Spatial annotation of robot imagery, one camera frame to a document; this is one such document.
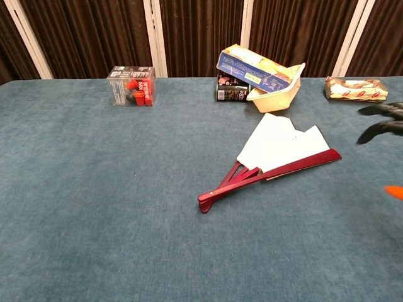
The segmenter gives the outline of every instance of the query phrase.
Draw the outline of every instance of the blue table surface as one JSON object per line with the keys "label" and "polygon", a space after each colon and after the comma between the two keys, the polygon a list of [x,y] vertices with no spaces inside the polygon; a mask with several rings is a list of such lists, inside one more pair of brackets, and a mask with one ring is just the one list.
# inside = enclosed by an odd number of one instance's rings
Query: blue table surface
{"label": "blue table surface", "polygon": [[[387,103],[403,77],[381,78]],[[263,114],[214,78],[157,80],[155,106],[104,79],[0,87],[0,301],[403,301],[403,138],[303,78],[288,110],[342,160],[242,188],[203,215]]]}

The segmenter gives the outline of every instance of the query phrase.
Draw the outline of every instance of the black can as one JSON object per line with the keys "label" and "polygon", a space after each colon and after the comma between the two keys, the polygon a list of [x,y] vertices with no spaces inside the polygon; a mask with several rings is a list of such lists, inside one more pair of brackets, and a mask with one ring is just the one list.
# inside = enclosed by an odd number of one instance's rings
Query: black can
{"label": "black can", "polygon": [[251,86],[229,74],[221,73],[217,76],[217,101],[246,101],[251,92]]}

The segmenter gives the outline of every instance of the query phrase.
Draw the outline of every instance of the white wall strip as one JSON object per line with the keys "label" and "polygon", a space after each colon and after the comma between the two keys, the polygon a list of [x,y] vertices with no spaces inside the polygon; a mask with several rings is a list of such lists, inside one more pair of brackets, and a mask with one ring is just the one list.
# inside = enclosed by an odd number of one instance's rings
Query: white wall strip
{"label": "white wall strip", "polygon": [[244,12],[242,14],[242,30],[240,46],[249,48],[251,36],[251,24],[253,15],[253,0],[244,0]]}
{"label": "white wall strip", "polygon": [[375,0],[358,0],[332,76],[344,77],[355,53]]}
{"label": "white wall strip", "polygon": [[35,67],[42,79],[53,79],[52,72],[48,66],[38,40],[32,31],[31,25],[26,18],[26,14],[19,0],[4,0],[8,11],[20,33],[26,48],[32,58]]}
{"label": "white wall strip", "polygon": [[152,64],[157,77],[168,77],[159,0],[143,0]]}

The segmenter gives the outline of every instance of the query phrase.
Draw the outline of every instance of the blue printed box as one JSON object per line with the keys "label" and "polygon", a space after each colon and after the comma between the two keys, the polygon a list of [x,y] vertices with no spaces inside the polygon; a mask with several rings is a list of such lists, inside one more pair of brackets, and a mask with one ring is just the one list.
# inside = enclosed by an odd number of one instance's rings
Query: blue printed box
{"label": "blue printed box", "polygon": [[217,68],[266,92],[290,85],[293,72],[237,44],[223,50]]}

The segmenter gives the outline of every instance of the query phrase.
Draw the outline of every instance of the brown curtain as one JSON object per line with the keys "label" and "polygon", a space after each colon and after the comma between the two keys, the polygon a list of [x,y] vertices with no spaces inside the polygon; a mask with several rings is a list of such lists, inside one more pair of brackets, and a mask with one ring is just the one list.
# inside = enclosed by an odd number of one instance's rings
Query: brown curtain
{"label": "brown curtain", "polygon": [[403,1],[375,1],[348,76],[403,76]]}
{"label": "brown curtain", "polygon": [[254,0],[249,48],[303,76],[331,75],[358,0]]}
{"label": "brown curtain", "polygon": [[142,0],[20,0],[55,78],[152,65]]}
{"label": "brown curtain", "polygon": [[4,1],[0,1],[0,31],[0,85],[13,80],[39,79]]}
{"label": "brown curtain", "polygon": [[160,0],[169,77],[210,77],[241,40],[244,0]]}

